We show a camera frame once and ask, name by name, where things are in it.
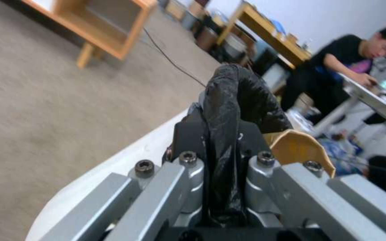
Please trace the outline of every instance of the desk leg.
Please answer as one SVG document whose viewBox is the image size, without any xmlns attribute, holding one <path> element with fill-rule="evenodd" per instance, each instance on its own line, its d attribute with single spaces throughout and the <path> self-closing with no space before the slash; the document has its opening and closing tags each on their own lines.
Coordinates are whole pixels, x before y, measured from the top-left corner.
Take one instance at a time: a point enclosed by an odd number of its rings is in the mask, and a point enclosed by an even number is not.
<svg viewBox="0 0 386 241">
<path fill-rule="evenodd" d="M 144 27 L 145 21 L 148 19 L 148 16 L 150 15 L 151 11 L 152 9 L 146 8 L 146 9 L 141 9 L 141 12 L 139 12 L 135 22 L 133 23 L 132 28 L 130 29 L 126 42 L 124 43 L 124 46 L 121 49 L 120 56 L 118 57 L 120 60 L 124 60 L 127 53 L 129 53 L 129 50 L 135 44 L 139 34 L 142 31 L 142 28 Z"/>
<path fill-rule="evenodd" d="M 83 44 L 83 48 L 81 49 L 80 56 L 77 59 L 77 67 L 79 69 L 84 69 L 84 67 L 89 62 L 90 57 L 92 57 L 94 49 L 95 49 L 95 46 L 93 46 L 89 42 L 85 42 Z"/>
<path fill-rule="evenodd" d="M 359 102 L 358 98 L 352 96 L 347 101 L 340 104 L 336 109 L 334 109 L 330 114 L 328 114 L 324 119 L 314 126 L 312 136 L 320 136 L 324 130 L 326 130 L 330 125 L 337 121 L 341 116 L 343 116 L 346 111 L 349 111 Z"/>
<path fill-rule="evenodd" d="M 102 59 L 103 54 L 104 54 L 104 51 L 101 48 L 96 47 L 95 51 L 93 52 L 93 57 L 100 60 Z"/>
<path fill-rule="evenodd" d="M 238 9 L 236 9 L 236 12 L 230 17 L 230 20 L 227 23 L 226 28 L 217 39 L 217 45 L 220 45 L 223 42 L 223 40 L 227 37 L 227 35 L 230 33 L 230 31 L 232 30 L 233 26 L 236 23 L 236 20 L 244 13 L 244 9 L 247 6 L 247 4 L 248 3 L 241 3 Z"/>
</svg>

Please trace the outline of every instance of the blue object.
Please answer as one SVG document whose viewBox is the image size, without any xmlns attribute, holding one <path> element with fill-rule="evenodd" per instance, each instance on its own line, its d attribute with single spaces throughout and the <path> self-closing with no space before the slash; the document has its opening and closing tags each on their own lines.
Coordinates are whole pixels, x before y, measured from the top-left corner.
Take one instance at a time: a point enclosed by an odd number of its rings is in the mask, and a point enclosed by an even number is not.
<svg viewBox="0 0 386 241">
<path fill-rule="evenodd" d="M 278 32 L 282 32 L 283 34 L 286 34 L 285 33 L 285 29 L 284 27 L 282 26 L 282 24 L 274 19 L 271 19 L 271 23 L 275 26 L 275 29 L 278 31 Z"/>
</svg>

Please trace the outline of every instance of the black cable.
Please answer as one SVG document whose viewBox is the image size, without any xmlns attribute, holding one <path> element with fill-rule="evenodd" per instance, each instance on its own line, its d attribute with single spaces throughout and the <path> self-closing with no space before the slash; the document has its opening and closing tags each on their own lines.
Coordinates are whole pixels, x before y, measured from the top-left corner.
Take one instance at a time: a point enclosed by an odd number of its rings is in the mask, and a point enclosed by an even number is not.
<svg viewBox="0 0 386 241">
<path fill-rule="evenodd" d="M 144 28 L 144 31 L 145 33 L 148 35 L 148 37 L 150 38 L 151 42 L 156 46 L 156 48 L 158 48 L 158 50 L 162 53 L 163 56 L 165 56 L 165 58 L 174 66 L 176 67 L 179 71 L 181 71 L 182 73 L 184 73 L 185 75 L 189 76 L 190 78 L 194 79 L 197 83 L 199 83 L 200 85 L 202 85 L 203 87 L 206 87 L 204 84 L 202 84 L 202 82 L 196 78 L 195 76 L 187 73 L 187 71 L 185 71 L 183 68 L 181 68 L 178 64 L 174 63 L 168 56 L 167 54 L 165 54 L 165 52 L 156 44 L 156 42 L 154 41 L 154 39 L 151 37 L 151 35 L 148 33 L 148 31 Z"/>
</svg>

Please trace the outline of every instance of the white wall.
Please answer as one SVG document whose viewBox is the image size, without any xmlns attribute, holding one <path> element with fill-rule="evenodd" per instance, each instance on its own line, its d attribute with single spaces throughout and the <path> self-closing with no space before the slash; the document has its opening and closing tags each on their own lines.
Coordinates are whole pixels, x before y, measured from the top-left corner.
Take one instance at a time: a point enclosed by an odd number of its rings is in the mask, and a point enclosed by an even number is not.
<svg viewBox="0 0 386 241">
<path fill-rule="evenodd" d="M 189 5 L 191 0 L 181 0 Z M 210 0 L 208 10 L 217 9 L 228 18 L 240 0 Z M 280 21 L 299 43 L 311 38 L 315 52 L 332 39 L 352 33 L 369 38 L 386 26 L 386 1 L 383 0 L 248 0 L 266 17 Z"/>
</svg>

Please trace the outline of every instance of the white surface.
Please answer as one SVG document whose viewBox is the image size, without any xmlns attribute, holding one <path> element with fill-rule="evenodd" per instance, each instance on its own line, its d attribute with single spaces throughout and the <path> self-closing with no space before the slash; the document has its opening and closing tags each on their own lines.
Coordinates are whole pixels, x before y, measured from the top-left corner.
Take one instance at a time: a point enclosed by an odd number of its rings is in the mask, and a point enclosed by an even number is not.
<svg viewBox="0 0 386 241">
<path fill-rule="evenodd" d="M 186 114 L 187 110 L 61 189 L 35 218 L 26 241 L 39 240 L 110 173 L 115 172 L 127 176 L 129 170 L 141 159 L 149 159 L 160 166 L 162 155 L 172 142 L 174 125 Z"/>
<path fill-rule="evenodd" d="M 39 6 L 41 6 L 43 9 L 50 12 L 53 9 L 53 3 L 56 0 L 32 0 L 32 1 L 38 4 Z"/>
</svg>

